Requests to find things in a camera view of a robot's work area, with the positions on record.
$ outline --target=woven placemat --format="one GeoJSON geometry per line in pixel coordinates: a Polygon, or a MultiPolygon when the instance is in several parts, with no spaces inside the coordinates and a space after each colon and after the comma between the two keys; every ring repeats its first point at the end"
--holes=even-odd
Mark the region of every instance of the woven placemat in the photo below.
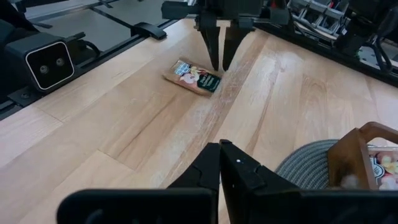
{"type": "Polygon", "coordinates": [[[327,151],[338,140],[307,144],[282,161],[275,173],[301,189],[324,189],[329,183],[327,151]]]}

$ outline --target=wooden table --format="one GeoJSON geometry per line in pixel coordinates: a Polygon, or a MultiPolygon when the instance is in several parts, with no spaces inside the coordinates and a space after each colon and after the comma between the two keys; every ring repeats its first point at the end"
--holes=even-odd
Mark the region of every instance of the wooden table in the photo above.
{"type": "Polygon", "coordinates": [[[0,122],[0,223],[54,223],[79,189],[166,187],[221,138],[275,169],[368,121],[398,128],[398,89],[261,30],[216,93],[198,96],[161,74],[181,56],[211,68],[201,35],[192,21],[166,31],[0,122]]]}

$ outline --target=snack bag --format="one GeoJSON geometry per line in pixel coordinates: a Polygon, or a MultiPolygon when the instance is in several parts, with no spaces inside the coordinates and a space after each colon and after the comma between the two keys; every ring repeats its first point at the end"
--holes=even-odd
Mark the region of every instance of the snack bag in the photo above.
{"type": "Polygon", "coordinates": [[[379,190],[398,190],[398,148],[368,148],[379,190]]]}
{"type": "Polygon", "coordinates": [[[221,77],[185,59],[178,60],[163,76],[171,82],[205,96],[212,95],[221,81],[221,77]]]}

